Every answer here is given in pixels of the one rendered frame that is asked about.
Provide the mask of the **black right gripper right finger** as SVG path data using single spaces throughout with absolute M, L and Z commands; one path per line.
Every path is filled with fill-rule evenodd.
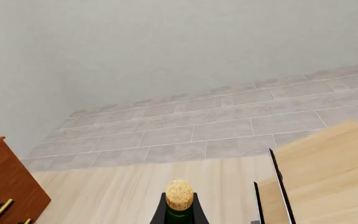
M 193 224 L 209 224 L 200 204 L 198 194 L 194 193 L 193 197 Z

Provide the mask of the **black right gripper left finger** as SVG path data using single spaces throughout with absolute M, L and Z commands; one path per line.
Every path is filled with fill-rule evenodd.
M 166 206 L 166 194 L 163 192 L 150 224 L 165 224 Z

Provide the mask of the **green wine bottle with cork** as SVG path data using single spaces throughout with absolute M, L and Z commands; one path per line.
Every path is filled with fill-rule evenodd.
M 193 224 L 194 191 L 187 180 L 172 180 L 165 190 L 167 224 Z

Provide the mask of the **pale wooden wine rack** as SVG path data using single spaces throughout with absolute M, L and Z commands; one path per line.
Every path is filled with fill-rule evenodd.
M 269 150 L 252 224 L 358 224 L 358 123 L 349 119 Z

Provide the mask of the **red-brown wooden cabinet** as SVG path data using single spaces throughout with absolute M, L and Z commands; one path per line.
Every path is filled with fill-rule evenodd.
M 0 218 L 0 224 L 17 224 L 38 219 L 51 202 L 50 197 L 0 137 L 0 203 L 14 204 Z

